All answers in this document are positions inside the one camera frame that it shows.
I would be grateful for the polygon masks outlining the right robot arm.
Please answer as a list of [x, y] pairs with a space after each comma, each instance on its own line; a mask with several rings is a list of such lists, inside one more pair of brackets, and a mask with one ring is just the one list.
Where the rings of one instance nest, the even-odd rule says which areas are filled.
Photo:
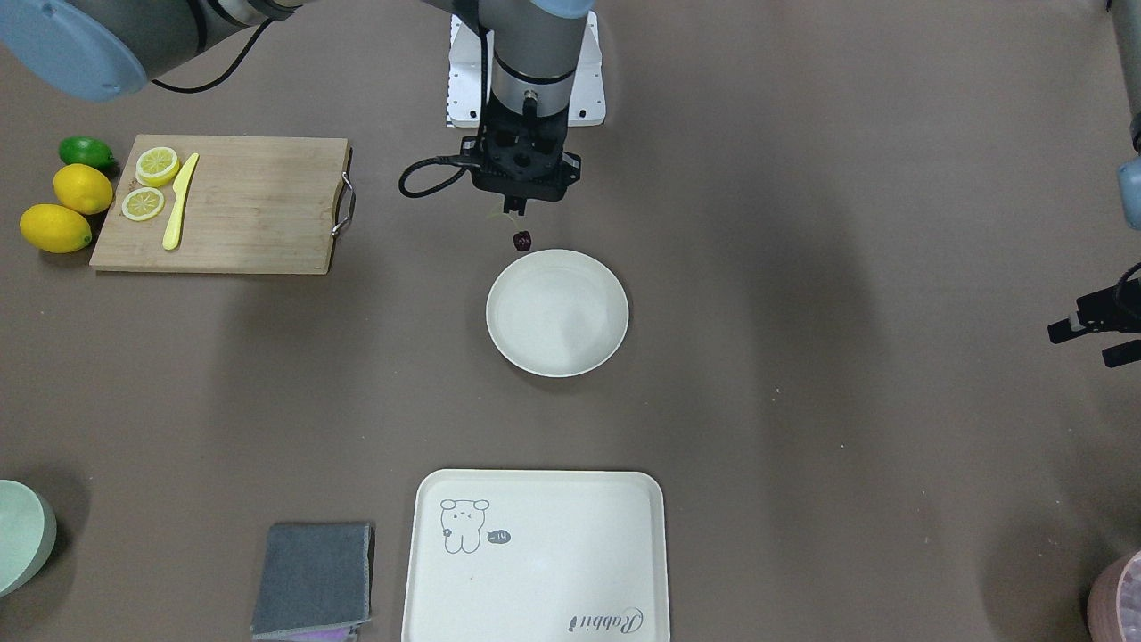
[[[508, 214], [531, 201], [557, 202], [578, 182], [582, 159], [566, 149], [573, 90], [586, 44], [591, 1], [432, 1], [477, 39], [480, 97], [476, 133], [450, 157], [444, 186], [468, 177], [502, 196]], [[257, 40], [285, 26], [304, 52], [381, 54], [383, 44], [334, 44], [333, 1], [5, 1], [3, 44], [46, 84], [86, 101], [113, 101], [160, 86], [172, 70], [245, 31]]]

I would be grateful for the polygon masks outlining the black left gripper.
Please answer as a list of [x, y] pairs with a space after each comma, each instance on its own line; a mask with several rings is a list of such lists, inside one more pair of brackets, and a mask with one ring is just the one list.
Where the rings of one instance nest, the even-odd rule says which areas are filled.
[[[1047, 326], [1052, 344], [1076, 340], [1090, 333], [1140, 333], [1140, 281], [1120, 279], [1112, 295], [1084, 295], [1076, 299], [1076, 310], [1063, 320]], [[1141, 341], [1133, 340], [1102, 350], [1107, 368], [1120, 368], [1141, 360]]]

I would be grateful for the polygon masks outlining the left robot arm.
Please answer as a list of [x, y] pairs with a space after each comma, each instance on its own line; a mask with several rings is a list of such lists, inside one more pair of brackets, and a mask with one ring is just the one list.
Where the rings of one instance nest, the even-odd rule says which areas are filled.
[[[1115, 171], [1120, 211], [1128, 230], [1140, 230], [1140, 3], [1138, 1], [1100, 1], [1101, 11], [1112, 25], [1115, 48], [1120, 62], [1120, 78], [1128, 106], [1128, 145], [1133, 157]], [[1136, 363], [1140, 358], [1140, 265], [1132, 265], [1110, 287], [1090, 292], [1075, 300], [1069, 316], [1047, 326], [1052, 344], [1063, 344], [1095, 333], [1132, 334], [1133, 340], [1104, 347], [1102, 361], [1107, 368]]]

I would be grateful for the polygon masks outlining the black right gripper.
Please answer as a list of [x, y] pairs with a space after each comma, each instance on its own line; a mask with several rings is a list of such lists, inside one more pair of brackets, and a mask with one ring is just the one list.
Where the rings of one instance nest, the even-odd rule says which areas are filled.
[[503, 214], [525, 216], [527, 200], [559, 201], [582, 174], [582, 159], [565, 151], [568, 114], [517, 113], [489, 98], [476, 136], [462, 139], [462, 166], [474, 187], [500, 193]]

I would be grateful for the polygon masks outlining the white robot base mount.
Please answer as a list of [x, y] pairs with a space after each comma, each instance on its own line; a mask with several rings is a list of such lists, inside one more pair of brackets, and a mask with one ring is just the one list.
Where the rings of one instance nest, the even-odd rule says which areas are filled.
[[[480, 124], [480, 99], [477, 97], [477, 86], [482, 79], [480, 38], [456, 16], [451, 18], [448, 60], [446, 125], [474, 130]], [[594, 11], [586, 14], [586, 33], [578, 54], [578, 67], [568, 105], [568, 125], [602, 125], [606, 96], [602, 84], [602, 48]]]

